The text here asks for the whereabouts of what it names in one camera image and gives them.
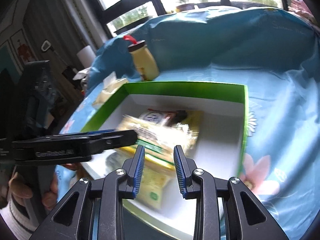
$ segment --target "open cardboard box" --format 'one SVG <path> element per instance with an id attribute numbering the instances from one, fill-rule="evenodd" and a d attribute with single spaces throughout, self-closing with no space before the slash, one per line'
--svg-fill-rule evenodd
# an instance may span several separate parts
<path id="1" fill-rule="evenodd" d="M 247 135 L 247 86 L 218 82 L 124 84 L 82 131 L 115 129 L 125 114 L 139 117 L 148 108 L 203 111 L 192 155 L 197 167 L 221 179 L 239 174 Z M 164 188 L 160 210 L 138 200 L 125 200 L 123 205 L 164 233 L 183 240 L 193 238 L 196 200 L 182 198 L 176 178 Z"/>

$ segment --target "paper roll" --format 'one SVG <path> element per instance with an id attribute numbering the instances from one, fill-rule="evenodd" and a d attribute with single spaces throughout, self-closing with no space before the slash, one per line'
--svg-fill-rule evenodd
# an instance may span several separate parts
<path id="1" fill-rule="evenodd" d="M 77 57 L 84 66 L 84 68 L 89 68 L 96 57 L 95 52 L 92 50 L 90 45 L 84 47 L 77 53 Z"/>

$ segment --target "bottle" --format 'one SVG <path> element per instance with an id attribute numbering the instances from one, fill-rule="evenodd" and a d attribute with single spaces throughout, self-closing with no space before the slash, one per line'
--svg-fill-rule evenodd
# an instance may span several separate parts
<path id="1" fill-rule="evenodd" d="M 159 76 L 159 69 L 153 55 L 147 48 L 145 41 L 136 41 L 132 36 L 123 36 L 124 40 L 131 41 L 128 51 L 132 55 L 133 63 L 139 72 L 142 81 L 151 81 Z"/>

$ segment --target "blue tablecloth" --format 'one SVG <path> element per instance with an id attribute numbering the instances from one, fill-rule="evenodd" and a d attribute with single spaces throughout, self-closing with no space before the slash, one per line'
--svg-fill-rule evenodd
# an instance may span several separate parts
<path id="1" fill-rule="evenodd" d="M 245 181 L 284 229 L 298 240 L 320 208 L 319 35 L 280 9 L 213 7 L 149 20 L 130 31 L 146 40 L 160 76 L 246 84 L 249 89 Z M 139 80 L 128 41 L 97 52 L 88 96 L 61 132 L 78 132 L 112 71 Z"/>

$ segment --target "silver screw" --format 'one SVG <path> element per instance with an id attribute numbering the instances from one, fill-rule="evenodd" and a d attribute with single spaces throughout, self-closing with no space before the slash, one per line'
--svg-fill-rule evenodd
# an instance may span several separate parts
<path id="1" fill-rule="evenodd" d="M 240 183 L 240 179 L 237 178 L 237 177 L 232 177 L 232 178 L 231 178 L 231 182 L 232 182 L 233 184 L 239 184 L 239 183 Z"/>
<path id="2" fill-rule="evenodd" d="M 124 169 L 117 169 L 116 170 L 116 174 L 117 175 L 123 175 L 123 174 L 125 174 L 125 170 Z"/>
<path id="3" fill-rule="evenodd" d="M 79 179 L 80 184 L 87 184 L 89 182 L 88 178 L 81 178 Z"/>
<path id="4" fill-rule="evenodd" d="M 195 169 L 194 173 L 196 175 L 202 175 L 202 174 L 204 174 L 204 171 L 202 169 Z"/>

